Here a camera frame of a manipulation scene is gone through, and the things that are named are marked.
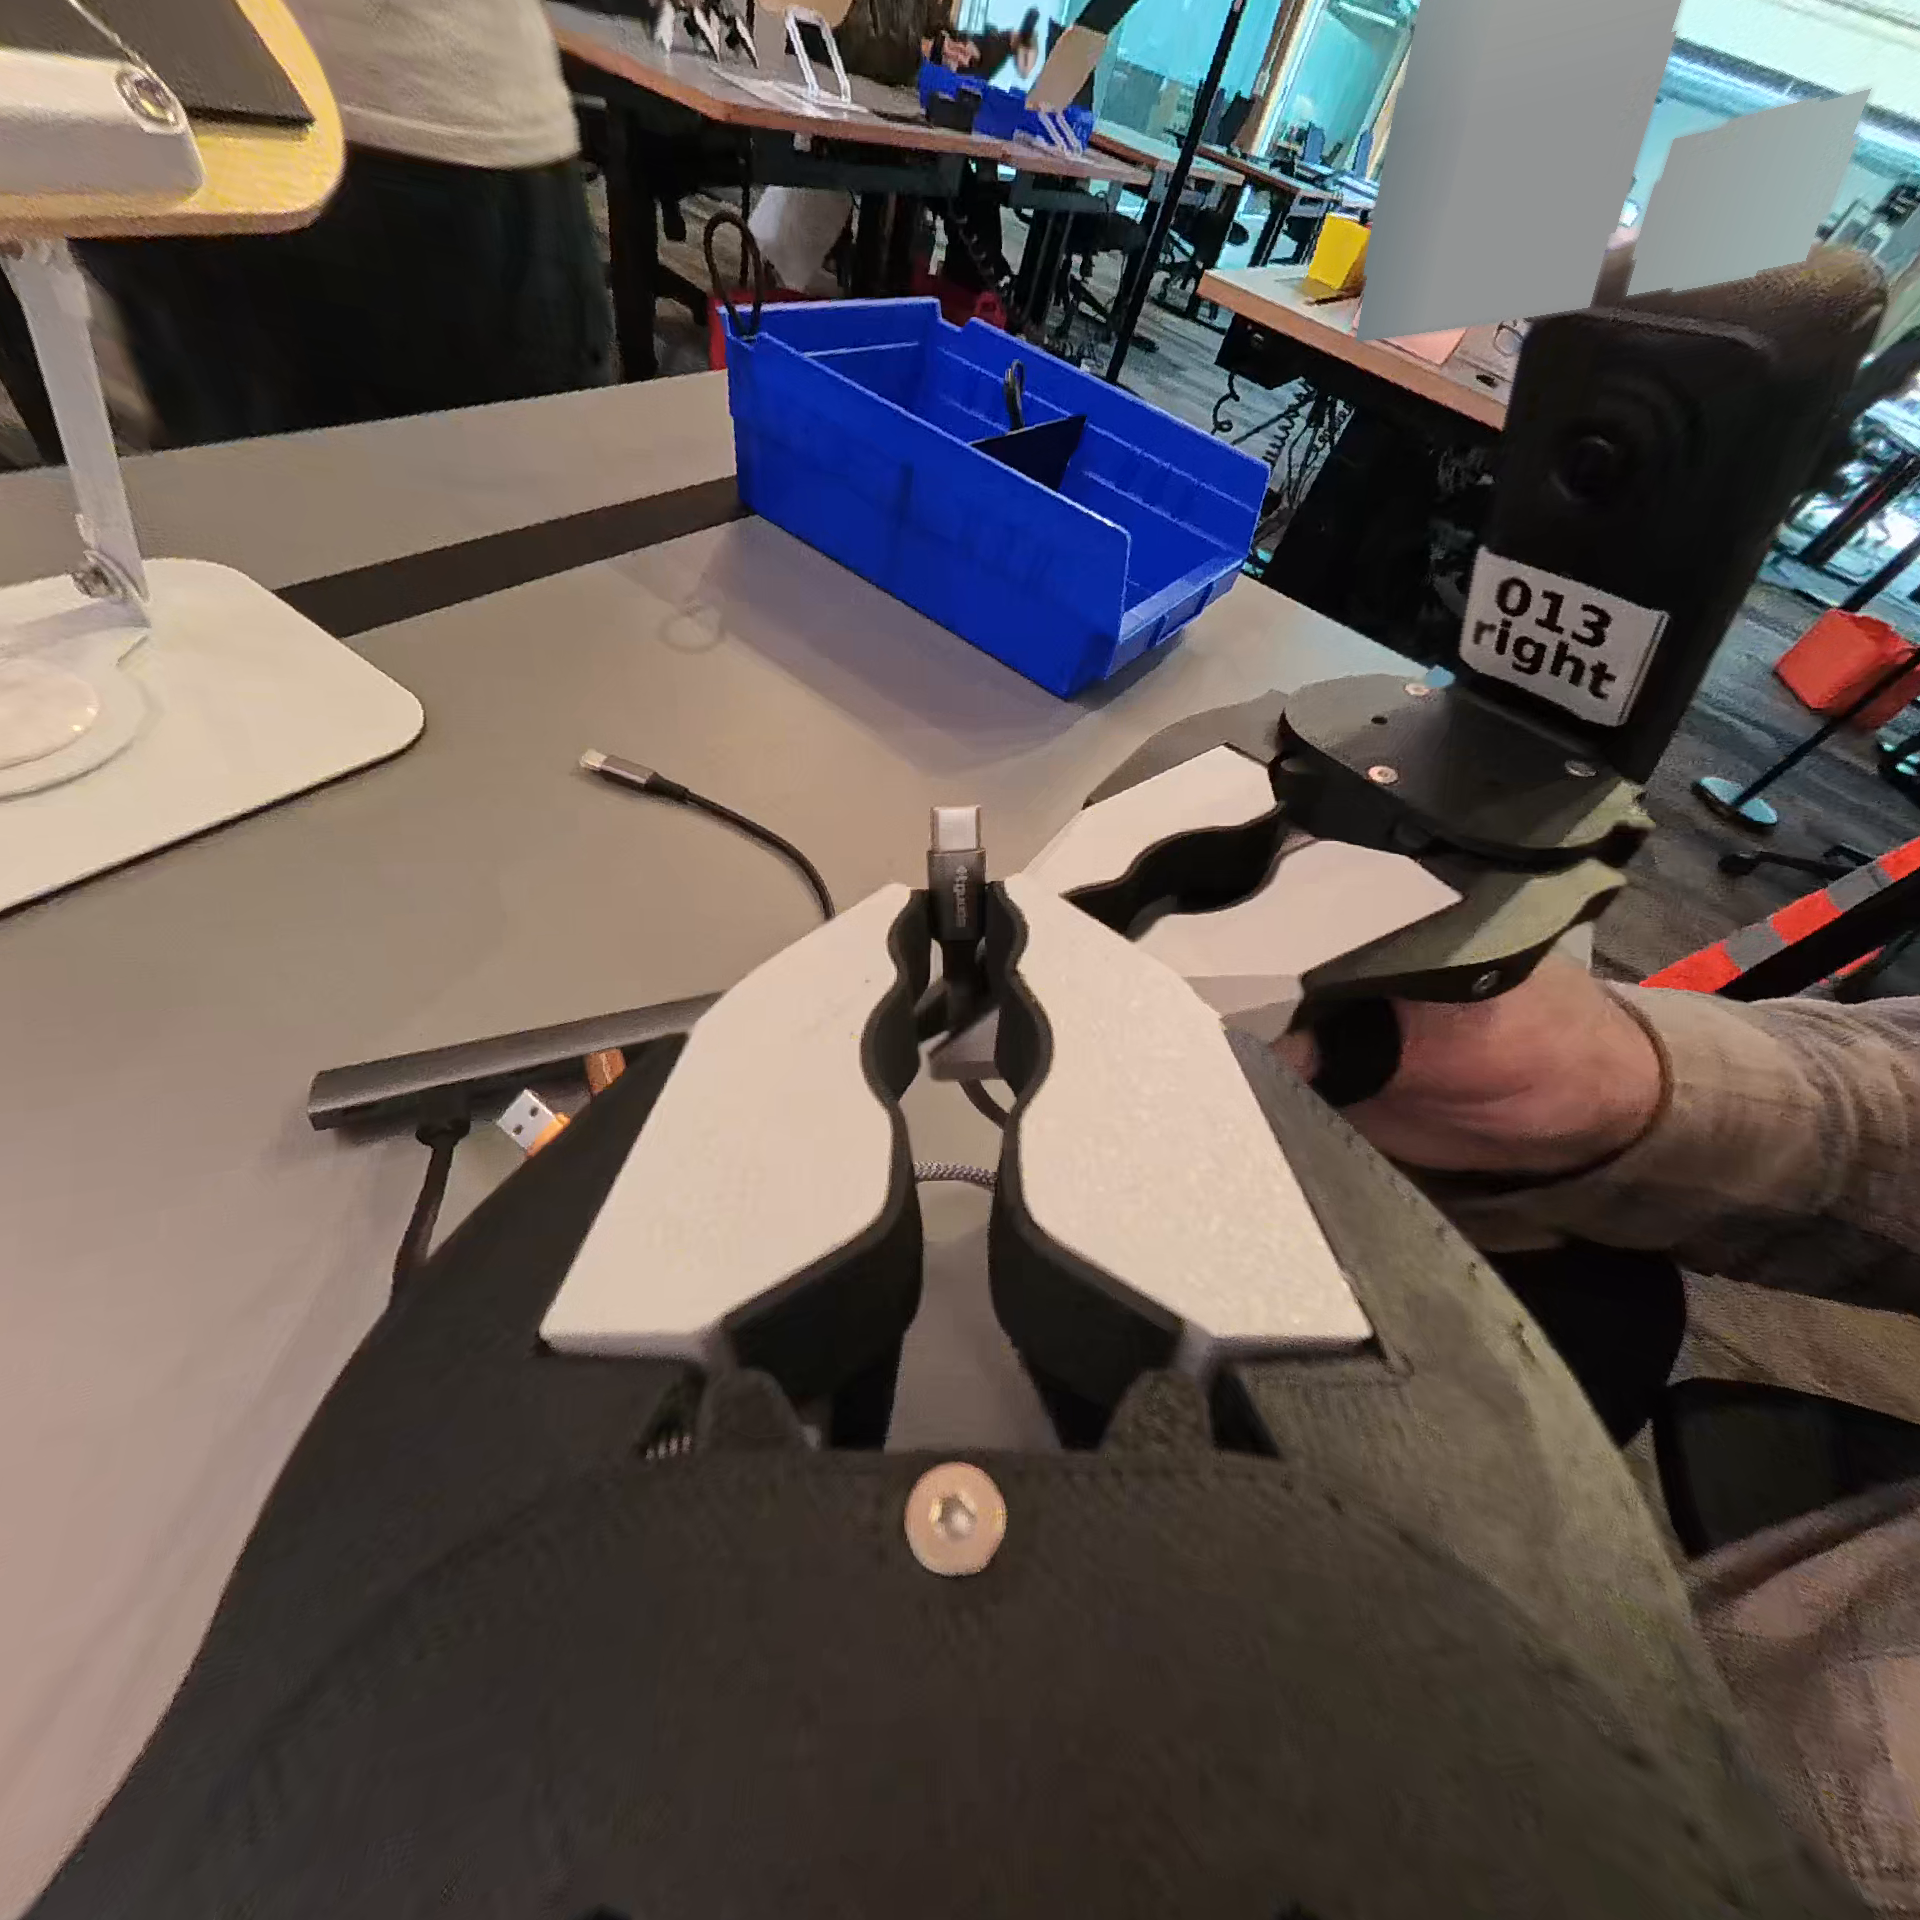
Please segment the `black pole with disc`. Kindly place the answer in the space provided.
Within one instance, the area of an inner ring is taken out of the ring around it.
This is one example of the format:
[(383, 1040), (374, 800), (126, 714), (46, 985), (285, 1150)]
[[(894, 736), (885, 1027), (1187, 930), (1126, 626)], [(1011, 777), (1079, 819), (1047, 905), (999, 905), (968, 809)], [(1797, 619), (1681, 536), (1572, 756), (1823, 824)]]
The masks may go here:
[(1223, 81), (1225, 68), (1227, 68), (1230, 58), (1232, 58), (1232, 46), (1233, 46), (1233, 40), (1239, 35), (1244, 12), (1245, 12), (1245, 3), (1230, 3), (1227, 4), (1225, 14), (1220, 18), (1220, 32), (1215, 36), (1215, 46), (1214, 46), (1214, 52), (1212, 52), (1212, 61), (1207, 67), (1207, 75), (1201, 77), (1201, 82), (1200, 82), (1200, 86), (1193, 97), (1193, 105), (1191, 105), (1191, 112), (1188, 112), (1188, 125), (1187, 125), (1182, 146), (1177, 152), (1177, 157), (1167, 170), (1165, 184), (1157, 187), (1151, 201), (1148, 204), (1148, 211), (1149, 211), (1151, 219), (1148, 222), (1144, 241), (1142, 241), (1142, 248), (1136, 256), (1136, 265), (1126, 273), (1126, 278), (1120, 286), (1120, 309), (1118, 309), (1118, 317), (1116, 317), (1116, 325), (1112, 325), (1111, 358), (1108, 358), (1108, 365), (1107, 365), (1107, 373), (1103, 373), (1103, 378), (1112, 386), (1120, 385), (1120, 373), (1121, 373), (1125, 361), (1129, 357), (1129, 350), (1134, 345), (1136, 329), (1139, 329), (1144, 301), (1148, 301), (1149, 284), (1155, 278), (1157, 267), (1161, 265), (1161, 253), (1164, 253), (1165, 241), (1171, 236), (1173, 222), (1174, 222), (1179, 204), (1184, 200), (1184, 192), (1187, 192), (1187, 186), (1188, 186), (1188, 178), (1191, 178), (1191, 172), (1193, 172), (1193, 162), (1195, 162), (1197, 148), (1200, 148), (1205, 130), (1207, 130), (1212, 108), (1214, 108), (1217, 90), (1220, 90), (1220, 81)]

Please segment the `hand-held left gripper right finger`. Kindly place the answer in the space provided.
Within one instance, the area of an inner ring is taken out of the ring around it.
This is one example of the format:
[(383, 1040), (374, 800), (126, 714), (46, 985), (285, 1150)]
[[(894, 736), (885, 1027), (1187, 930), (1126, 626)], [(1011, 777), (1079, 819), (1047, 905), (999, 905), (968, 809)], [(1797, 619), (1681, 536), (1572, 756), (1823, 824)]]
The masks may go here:
[(1360, 1353), (1373, 1326), (1223, 1021), (1159, 958), (1025, 876), (991, 905), (1012, 1094), (991, 1305), (1079, 1402), (1142, 1373)]

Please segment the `clear acrylic stand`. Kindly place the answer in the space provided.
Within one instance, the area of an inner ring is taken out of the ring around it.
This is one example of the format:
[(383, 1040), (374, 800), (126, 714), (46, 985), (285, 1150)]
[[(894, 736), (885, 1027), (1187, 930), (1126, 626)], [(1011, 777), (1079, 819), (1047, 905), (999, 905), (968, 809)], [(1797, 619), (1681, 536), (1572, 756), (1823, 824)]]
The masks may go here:
[(833, 35), (847, 9), (847, 3), (757, 3), (759, 77), (805, 112), (852, 112), (852, 85)]

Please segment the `black sheet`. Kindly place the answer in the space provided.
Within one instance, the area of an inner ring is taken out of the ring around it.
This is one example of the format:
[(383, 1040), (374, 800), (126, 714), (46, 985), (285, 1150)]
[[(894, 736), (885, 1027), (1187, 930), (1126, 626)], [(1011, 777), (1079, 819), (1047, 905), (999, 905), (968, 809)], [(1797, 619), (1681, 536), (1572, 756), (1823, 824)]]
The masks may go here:
[(192, 122), (312, 122), (296, 85), (232, 3), (3, 3), (3, 46), (142, 67)]

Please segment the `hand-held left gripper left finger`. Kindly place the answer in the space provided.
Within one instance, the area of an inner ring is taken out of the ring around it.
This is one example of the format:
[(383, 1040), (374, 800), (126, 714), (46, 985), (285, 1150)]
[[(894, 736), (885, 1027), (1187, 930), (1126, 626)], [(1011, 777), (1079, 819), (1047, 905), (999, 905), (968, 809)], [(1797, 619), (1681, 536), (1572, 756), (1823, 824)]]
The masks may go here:
[(920, 1068), (920, 894), (889, 882), (691, 1029), (548, 1305), (555, 1353), (843, 1389), (920, 1299), (903, 1094)]

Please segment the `black bin divider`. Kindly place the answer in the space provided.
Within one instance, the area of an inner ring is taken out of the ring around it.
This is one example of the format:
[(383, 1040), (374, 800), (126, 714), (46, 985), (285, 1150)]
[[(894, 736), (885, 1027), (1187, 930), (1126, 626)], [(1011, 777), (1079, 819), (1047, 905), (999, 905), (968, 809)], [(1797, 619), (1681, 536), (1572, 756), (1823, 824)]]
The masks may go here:
[(1063, 492), (1072, 459), (1088, 429), (1088, 417), (1063, 417), (1014, 425), (971, 444), (983, 458), (1024, 475), (1047, 492)]

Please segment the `blue plastic bin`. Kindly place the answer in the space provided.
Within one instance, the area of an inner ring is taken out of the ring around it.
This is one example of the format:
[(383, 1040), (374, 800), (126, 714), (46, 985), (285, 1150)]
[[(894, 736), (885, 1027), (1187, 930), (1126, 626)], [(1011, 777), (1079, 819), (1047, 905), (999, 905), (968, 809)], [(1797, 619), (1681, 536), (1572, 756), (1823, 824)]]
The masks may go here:
[[(1239, 578), (1248, 452), (933, 298), (719, 307), (736, 492), (757, 517), (1069, 699)], [(1088, 417), (1063, 492), (971, 449)]]

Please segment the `grey usb hub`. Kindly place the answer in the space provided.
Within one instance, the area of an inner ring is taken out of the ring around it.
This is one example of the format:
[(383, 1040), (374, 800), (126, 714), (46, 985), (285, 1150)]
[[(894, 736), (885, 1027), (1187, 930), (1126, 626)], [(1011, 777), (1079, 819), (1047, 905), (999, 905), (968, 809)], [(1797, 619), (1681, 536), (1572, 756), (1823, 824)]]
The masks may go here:
[(717, 1001), (717, 992), (705, 992), (326, 1068), (312, 1077), (304, 1114), (325, 1133), (425, 1117), (449, 1102), (473, 1104), (494, 1092), (555, 1084), (582, 1070), (595, 1054), (628, 1054), (688, 1033)]

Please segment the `person's right hand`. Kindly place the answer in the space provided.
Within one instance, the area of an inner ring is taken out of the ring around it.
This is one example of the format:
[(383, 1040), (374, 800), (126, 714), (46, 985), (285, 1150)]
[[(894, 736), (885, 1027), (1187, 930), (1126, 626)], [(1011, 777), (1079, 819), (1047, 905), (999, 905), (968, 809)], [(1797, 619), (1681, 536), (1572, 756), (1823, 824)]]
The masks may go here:
[(1347, 1120), (1406, 1168), (1564, 1180), (1628, 1150), (1662, 1114), (1662, 1051), (1564, 956), (1510, 992), (1404, 998), (1393, 1018), (1398, 1068)]

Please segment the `black mesh wrist rest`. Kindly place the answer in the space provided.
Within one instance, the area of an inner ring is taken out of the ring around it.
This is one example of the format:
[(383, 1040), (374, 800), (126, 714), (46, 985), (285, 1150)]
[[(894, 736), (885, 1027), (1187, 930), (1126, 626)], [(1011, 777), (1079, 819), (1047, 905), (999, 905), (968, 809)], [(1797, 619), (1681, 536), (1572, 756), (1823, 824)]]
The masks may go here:
[(1489, 1266), (1543, 1331), (1611, 1440), (1649, 1425), (1681, 1350), (1689, 1296), (1665, 1256), (1584, 1240), (1489, 1252)]

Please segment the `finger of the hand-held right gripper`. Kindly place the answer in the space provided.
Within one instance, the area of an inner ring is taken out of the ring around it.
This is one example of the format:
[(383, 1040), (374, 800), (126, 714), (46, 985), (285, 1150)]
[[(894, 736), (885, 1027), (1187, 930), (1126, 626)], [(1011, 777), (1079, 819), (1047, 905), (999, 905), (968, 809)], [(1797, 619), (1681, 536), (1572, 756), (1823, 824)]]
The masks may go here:
[(1083, 808), (1031, 880), (1077, 905), (1227, 905), (1280, 857), (1265, 761), (1212, 748)]
[(1278, 1040), (1310, 976), (1432, 922), (1462, 894), (1409, 857), (1304, 838), (1232, 904), (1125, 904), (1118, 885), (1068, 898), (1177, 974), (1223, 1025)]

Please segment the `white stand base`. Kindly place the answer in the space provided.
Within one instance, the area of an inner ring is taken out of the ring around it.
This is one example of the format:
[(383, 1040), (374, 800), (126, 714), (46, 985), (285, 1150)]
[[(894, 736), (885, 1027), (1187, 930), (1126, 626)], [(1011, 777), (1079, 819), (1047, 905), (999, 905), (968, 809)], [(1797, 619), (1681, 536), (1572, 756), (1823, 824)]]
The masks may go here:
[(3, 907), (407, 753), (419, 697), (232, 568), (3, 593)]

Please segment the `person's plaid shirt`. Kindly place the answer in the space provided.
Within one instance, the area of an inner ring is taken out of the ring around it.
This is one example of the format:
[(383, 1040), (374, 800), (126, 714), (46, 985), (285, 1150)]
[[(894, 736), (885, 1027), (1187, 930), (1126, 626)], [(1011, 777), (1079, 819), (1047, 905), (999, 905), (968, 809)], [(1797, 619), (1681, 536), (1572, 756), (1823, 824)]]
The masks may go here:
[(1917, 1915), (1917, 1484), (1707, 1553), (1696, 1626), (1790, 1821), (1875, 1915)]

